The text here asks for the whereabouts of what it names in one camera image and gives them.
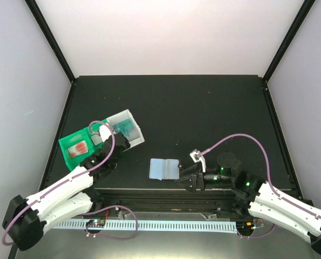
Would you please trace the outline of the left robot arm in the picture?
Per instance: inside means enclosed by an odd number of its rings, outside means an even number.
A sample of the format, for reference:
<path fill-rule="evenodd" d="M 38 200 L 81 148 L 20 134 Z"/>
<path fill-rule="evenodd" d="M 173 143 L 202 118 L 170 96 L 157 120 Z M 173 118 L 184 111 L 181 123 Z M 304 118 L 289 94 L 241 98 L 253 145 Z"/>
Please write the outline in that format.
<path fill-rule="evenodd" d="M 130 148 L 122 133 L 111 135 L 101 148 L 85 158 L 72 172 L 42 191 L 8 204 L 2 228 L 2 244 L 21 251 L 33 247 L 55 225 L 77 215 L 98 215 L 104 203 L 94 184 L 108 177 L 122 153 Z"/>

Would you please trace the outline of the teal credit card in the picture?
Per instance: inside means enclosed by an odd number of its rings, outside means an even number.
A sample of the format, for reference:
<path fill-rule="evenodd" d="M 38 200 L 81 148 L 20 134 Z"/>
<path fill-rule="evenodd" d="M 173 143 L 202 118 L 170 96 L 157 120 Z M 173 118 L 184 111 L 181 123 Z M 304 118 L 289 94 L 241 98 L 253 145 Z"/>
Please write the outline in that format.
<path fill-rule="evenodd" d="M 126 130 L 125 130 L 125 122 L 124 121 L 121 121 L 121 122 L 118 122 L 116 124 L 114 124 L 113 126 L 113 131 L 115 133 L 122 133 L 122 134 L 125 134 Z"/>

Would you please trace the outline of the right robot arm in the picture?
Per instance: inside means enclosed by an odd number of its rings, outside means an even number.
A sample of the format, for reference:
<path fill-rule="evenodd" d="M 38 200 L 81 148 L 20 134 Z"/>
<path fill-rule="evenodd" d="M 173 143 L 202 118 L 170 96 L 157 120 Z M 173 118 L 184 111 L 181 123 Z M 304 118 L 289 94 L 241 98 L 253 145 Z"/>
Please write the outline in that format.
<path fill-rule="evenodd" d="M 206 186 L 227 186 L 235 194 L 232 211 L 237 217 L 257 217 L 280 226 L 310 243 L 321 255 L 321 209 L 306 204 L 242 169 L 242 163 L 230 152 L 221 153 L 215 168 L 207 168 L 199 151 L 191 157 L 194 165 L 182 170 L 175 180 L 184 189 L 195 192 Z"/>

